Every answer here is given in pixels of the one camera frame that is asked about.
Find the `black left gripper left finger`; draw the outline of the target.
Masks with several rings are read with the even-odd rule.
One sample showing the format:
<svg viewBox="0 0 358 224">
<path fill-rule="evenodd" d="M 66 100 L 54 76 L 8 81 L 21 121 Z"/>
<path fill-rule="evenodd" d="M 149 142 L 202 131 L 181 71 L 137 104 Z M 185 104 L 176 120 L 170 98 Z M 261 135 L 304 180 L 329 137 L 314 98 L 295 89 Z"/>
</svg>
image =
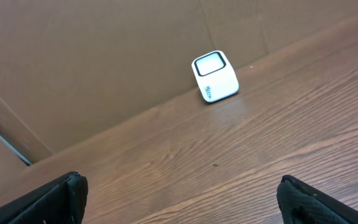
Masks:
<svg viewBox="0 0 358 224">
<path fill-rule="evenodd" d="M 87 178 L 68 172 L 1 206 L 0 224 L 81 223 L 87 196 Z"/>
</svg>

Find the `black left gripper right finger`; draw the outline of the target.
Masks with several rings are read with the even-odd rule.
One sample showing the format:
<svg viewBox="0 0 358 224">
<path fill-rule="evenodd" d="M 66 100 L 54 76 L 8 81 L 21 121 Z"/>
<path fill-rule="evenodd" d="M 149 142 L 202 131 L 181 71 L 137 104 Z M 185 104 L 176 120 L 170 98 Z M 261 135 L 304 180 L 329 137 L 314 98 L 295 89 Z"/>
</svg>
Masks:
<svg viewBox="0 0 358 224">
<path fill-rule="evenodd" d="M 284 175 L 277 188 L 284 224 L 358 224 L 358 211 L 318 189 Z"/>
</svg>

